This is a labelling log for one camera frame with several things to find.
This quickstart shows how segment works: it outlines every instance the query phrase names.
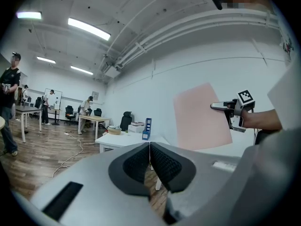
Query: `pink sheet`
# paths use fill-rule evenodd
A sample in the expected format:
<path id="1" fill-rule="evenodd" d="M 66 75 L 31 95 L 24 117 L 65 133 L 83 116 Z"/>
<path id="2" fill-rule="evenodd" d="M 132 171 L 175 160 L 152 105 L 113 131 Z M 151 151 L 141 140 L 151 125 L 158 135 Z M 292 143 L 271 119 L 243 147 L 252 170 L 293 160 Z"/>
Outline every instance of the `pink sheet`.
<path id="1" fill-rule="evenodd" d="M 225 114 L 211 109 L 213 102 L 219 100 L 209 83 L 174 98 L 179 147 L 198 150 L 232 143 Z"/>

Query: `black cap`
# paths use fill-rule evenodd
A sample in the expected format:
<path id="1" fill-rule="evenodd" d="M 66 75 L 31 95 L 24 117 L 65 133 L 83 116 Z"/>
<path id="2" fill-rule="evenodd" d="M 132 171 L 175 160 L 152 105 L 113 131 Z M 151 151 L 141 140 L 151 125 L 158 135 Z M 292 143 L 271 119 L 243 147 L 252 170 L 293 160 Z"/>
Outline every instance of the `black cap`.
<path id="1" fill-rule="evenodd" d="M 16 52 L 13 52 L 13 57 L 17 57 L 19 61 L 21 60 L 21 55 Z"/>

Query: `fluorescent light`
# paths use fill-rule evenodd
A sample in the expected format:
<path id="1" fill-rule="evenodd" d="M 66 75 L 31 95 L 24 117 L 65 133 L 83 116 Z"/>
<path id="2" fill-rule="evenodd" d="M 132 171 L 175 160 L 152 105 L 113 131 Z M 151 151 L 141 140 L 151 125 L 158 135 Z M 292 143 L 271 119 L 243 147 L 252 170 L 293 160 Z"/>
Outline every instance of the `fluorescent light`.
<path id="1" fill-rule="evenodd" d="M 19 12 L 17 13 L 17 17 L 42 19 L 42 14 L 40 12 Z"/>
<path id="2" fill-rule="evenodd" d="M 37 59 L 55 64 L 55 61 L 54 61 L 54 60 L 51 60 L 51 59 L 41 58 L 41 57 L 37 57 Z"/>
<path id="3" fill-rule="evenodd" d="M 104 40 L 109 40 L 110 38 L 110 34 L 99 29 L 99 28 L 96 28 L 94 26 L 91 26 L 91 25 L 88 25 L 86 23 L 83 23 L 79 20 L 75 20 L 73 18 L 69 18 L 68 19 L 68 24 L 71 25 L 71 26 L 74 26 L 74 27 L 77 27 L 77 28 L 80 28 L 80 29 L 83 29 L 87 32 L 90 32 L 98 37 L 101 37 L 103 38 Z"/>
<path id="4" fill-rule="evenodd" d="M 77 67 L 71 66 L 71 69 L 79 70 L 79 71 L 82 71 L 82 72 L 84 72 L 84 73 L 88 73 L 88 74 L 93 75 L 93 73 L 91 73 L 91 72 L 89 72 L 89 71 L 86 71 L 86 70 L 79 69 L 79 68 L 77 68 Z"/>

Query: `air conditioning unit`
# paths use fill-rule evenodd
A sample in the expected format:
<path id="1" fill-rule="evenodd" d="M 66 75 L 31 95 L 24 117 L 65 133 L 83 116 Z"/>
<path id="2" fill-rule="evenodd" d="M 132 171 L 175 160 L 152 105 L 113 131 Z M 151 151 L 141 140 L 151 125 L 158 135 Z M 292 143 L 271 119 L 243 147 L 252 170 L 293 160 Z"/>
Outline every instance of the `air conditioning unit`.
<path id="1" fill-rule="evenodd" d="M 120 71 L 118 71 L 117 68 L 109 65 L 105 69 L 104 74 L 107 75 L 107 76 L 109 76 L 109 77 L 111 77 L 111 78 L 115 78 L 117 75 L 120 74 Z"/>

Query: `whiteboard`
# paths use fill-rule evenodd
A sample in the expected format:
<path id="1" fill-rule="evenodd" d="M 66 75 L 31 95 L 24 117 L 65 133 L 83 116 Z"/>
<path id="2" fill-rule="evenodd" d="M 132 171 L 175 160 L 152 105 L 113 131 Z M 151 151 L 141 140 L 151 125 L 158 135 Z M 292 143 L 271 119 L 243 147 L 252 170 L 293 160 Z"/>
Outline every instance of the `whiteboard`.
<path id="1" fill-rule="evenodd" d="M 48 93 L 50 93 L 51 89 L 45 89 L 44 96 Z M 54 105 L 57 105 L 55 108 L 60 109 L 61 105 L 61 98 L 62 98 L 62 92 L 55 90 L 54 94 L 49 96 L 48 103 L 50 105 L 50 108 L 53 109 Z"/>

